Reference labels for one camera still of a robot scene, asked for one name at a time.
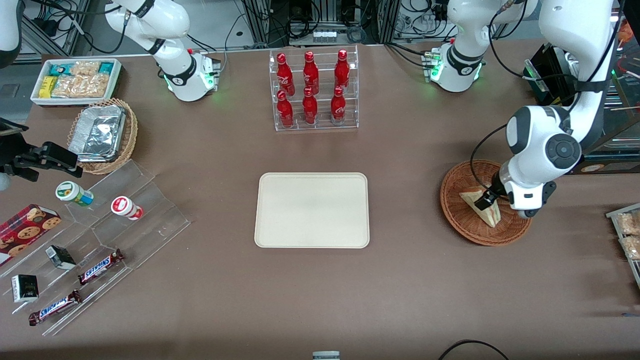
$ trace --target brown table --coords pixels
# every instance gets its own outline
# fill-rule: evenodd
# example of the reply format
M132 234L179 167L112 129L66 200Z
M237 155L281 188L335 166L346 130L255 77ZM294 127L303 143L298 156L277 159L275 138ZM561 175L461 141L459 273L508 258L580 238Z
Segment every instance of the brown table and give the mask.
M497 50L517 69L540 42ZM336 349L345 360L436 359L462 338L512 359L638 358L640 320L620 314L640 311L640 292L604 213L640 200L639 177L564 177L523 239L469 243L442 216L440 181L533 103L529 85L488 54L477 83L449 94L382 46L359 51L360 129L322 134L274 131L268 51L229 54L220 90L195 103L167 91L151 57L121 58L119 94L140 122L134 159L193 224L58 336L41 337L2 305L0 358L309 359ZM76 114L34 106L25 137L65 143ZM479 158L508 159L504 135ZM257 247L265 172L364 173L369 246ZM64 179L15 179L0 193L0 218L30 202L62 207L52 189ZM451 359L494 358L477 349Z

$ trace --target coca-cola bottle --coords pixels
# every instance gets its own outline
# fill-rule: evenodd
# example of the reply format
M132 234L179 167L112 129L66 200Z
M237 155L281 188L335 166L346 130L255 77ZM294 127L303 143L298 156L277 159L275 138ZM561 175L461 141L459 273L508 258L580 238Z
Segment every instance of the coca-cola bottle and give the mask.
M278 91L278 104L276 107L278 108L278 116L280 117L282 126L292 127L293 107L289 100L287 100L287 94L283 90Z
M302 100L302 107L305 109L305 122L309 125L314 125L318 115L318 102L314 97L311 86L305 88L305 98Z
M347 62L347 51L338 51L338 63L335 64L335 86L341 86L343 91L349 87L349 63Z
M278 61L278 82L280 83L280 89L284 90L288 96L296 94L296 87L293 85L293 72L289 64L287 64L287 57L285 54L280 53L276 56Z
M333 125L342 125L344 124L344 107L346 105L346 101L342 96L342 87L336 86L333 89L333 98L331 99L331 122Z
M313 94L320 92L320 76L318 66L314 61L314 54L311 51L305 52L305 69L302 71L305 76L305 86L310 86Z

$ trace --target round wicker basket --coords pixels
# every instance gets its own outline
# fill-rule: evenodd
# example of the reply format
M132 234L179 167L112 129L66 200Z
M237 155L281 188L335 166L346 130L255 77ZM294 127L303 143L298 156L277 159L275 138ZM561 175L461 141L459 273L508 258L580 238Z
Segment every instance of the round wicker basket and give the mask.
M500 170L500 164L474 160L474 170L482 182L491 183L493 175ZM462 236L481 245L503 246L521 238L531 226L531 219L520 218L506 201L498 199L501 220L491 228L460 197L462 189L477 185L468 161L456 165L444 177L440 187L440 205L449 223Z
M124 163L129 161L129 159L131 158L131 154L133 153L133 148L136 146L136 136L138 135L138 119L136 119L136 114L133 113L126 102L120 99L109 99L96 102L95 104L89 105L89 107L109 105L121 106L127 111L127 118L124 124L124 136L120 141L120 155L115 161L112 161L111 163L81 163L78 161L78 165L82 167L85 172L88 172L90 174L106 175L110 172L118 170L122 165L124 165ZM76 120L74 121L73 125L71 125L71 131L67 136L67 146L69 146L71 138L76 131L76 125L79 118L80 114L76 116Z

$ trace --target snack box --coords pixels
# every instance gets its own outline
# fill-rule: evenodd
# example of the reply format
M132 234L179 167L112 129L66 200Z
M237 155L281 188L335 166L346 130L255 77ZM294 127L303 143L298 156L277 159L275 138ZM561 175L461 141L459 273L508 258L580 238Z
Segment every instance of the snack box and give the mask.
M51 68L57 65L74 63L76 61L100 61L103 63L113 63L113 68L111 69L111 74L109 75L109 82L107 83L107 90L104 92L104 96L103 97L81 97L81 98L75 98L75 99L40 97L40 88L42 87L42 82L44 81L46 76L50 75L49 72L51 71ZM44 64L42 64L42 69L40 69L40 75L38 75L38 81L36 81L36 85L33 87L33 91L31 92L31 101L34 104L40 105L42 107L69 107L69 106L84 106L84 105L93 104L95 102L99 102L102 100L108 100L113 97L113 93L115 92L121 69L122 69L122 64L120 64L120 62L114 58L71 58L71 59L47 60L44 62Z
M31 204L0 225L0 266L53 229L62 220L57 212Z

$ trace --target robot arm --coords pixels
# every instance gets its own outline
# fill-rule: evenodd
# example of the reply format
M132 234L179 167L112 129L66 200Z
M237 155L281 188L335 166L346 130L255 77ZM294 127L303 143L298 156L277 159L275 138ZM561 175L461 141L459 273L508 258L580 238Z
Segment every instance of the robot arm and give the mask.
M543 3L540 29L552 44L576 57L580 64L579 83L601 83L599 88L605 88L615 49L615 43L608 47L614 31L611 7L612 0ZM582 147L591 145L600 134L602 114L598 111L602 96L602 91L589 89L579 92L569 109L520 108L506 127L507 143L514 156L496 173L492 186L476 206L486 208L496 195L501 195L521 216L535 215L555 190L553 180L569 172L580 160Z
M488 25L508 24L531 15L538 0L450 0L448 20L458 34L453 44L443 44L431 51L430 81L450 92L462 92L477 79L484 53L489 48Z
M11 65L20 54L22 13L22 0L0 0L0 69Z
M169 89L182 101L195 101L217 87L212 60L191 54L180 38L189 32L189 15L171 0L114 0L105 5L109 25L151 54L164 72Z

